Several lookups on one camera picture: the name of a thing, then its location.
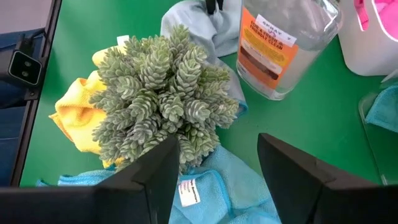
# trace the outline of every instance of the pink object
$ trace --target pink object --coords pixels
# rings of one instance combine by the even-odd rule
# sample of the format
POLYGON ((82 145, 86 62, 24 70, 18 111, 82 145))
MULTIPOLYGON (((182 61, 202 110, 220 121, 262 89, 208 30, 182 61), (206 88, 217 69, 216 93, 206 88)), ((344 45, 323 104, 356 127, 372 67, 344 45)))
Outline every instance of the pink object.
MULTIPOLYGON (((375 0, 377 13, 386 32, 398 39, 398 0, 375 0)), ((363 0, 354 0, 362 30, 369 27, 369 18, 363 0)))

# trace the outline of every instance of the white container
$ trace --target white container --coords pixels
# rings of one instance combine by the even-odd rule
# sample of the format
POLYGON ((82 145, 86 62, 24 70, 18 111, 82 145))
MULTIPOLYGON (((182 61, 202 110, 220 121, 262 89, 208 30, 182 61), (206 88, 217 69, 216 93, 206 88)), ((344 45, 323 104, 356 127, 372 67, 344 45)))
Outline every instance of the white container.
POLYGON ((354 73, 363 76, 388 75, 398 68, 398 40, 384 29, 374 0, 364 0, 369 27, 362 29, 354 0, 341 0, 343 27, 338 36, 344 61, 354 73))

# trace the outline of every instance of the yellow microfiber cloth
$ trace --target yellow microfiber cloth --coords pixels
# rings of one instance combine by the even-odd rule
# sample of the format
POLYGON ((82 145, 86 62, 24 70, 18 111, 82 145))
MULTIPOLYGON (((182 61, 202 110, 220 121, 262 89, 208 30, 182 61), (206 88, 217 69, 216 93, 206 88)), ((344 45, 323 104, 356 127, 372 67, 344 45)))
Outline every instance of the yellow microfiber cloth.
MULTIPOLYGON (((124 52, 124 46, 116 46, 121 52, 124 52)), ((100 50, 93 55, 93 62, 98 67, 105 57, 107 49, 100 50)), ((100 153, 100 146, 93 141, 92 132, 105 119, 106 114, 103 110, 94 108, 89 103, 90 97, 96 92, 105 90, 106 86, 100 80, 97 71, 90 74, 88 79, 76 79, 65 95, 55 104, 55 114, 50 118, 67 136, 69 140, 75 143, 77 149, 81 152, 100 153)), ((103 161, 104 167, 111 164, 103 161)))

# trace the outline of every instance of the gray cloth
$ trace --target gray cloth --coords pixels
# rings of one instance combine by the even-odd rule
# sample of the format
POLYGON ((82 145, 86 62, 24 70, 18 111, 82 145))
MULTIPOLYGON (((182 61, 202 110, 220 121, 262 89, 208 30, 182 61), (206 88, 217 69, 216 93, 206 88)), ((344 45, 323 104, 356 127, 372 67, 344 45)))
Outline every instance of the gray cloth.
MULTIPOLYGON (((238 49, 241 0, 224 1, 223 10, 216 9, 207 14, 204 1, 186 0, 171 7, 162 18, 160 34, 170 37, 173 26, 188 27, 190 37, 196 44, 204 46, 207 61, 214 65, 225 65, 218 57, 235 53, 238 49)), ((239 113, 248 109, 237 74, 229 68, 231 81, 228 94, 239 100, 239 113)))

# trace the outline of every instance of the clear plastic bottle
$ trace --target clear plastic bottle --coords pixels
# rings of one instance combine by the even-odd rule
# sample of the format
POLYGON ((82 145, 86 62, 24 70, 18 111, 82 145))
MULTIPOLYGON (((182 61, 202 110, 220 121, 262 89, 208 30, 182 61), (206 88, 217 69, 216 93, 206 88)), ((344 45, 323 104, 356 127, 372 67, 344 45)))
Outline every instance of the clear plastic bottle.
POLYGON ((243 0, 237 69, 270 100, 282 100, 341 27, 334 0, 243 0))

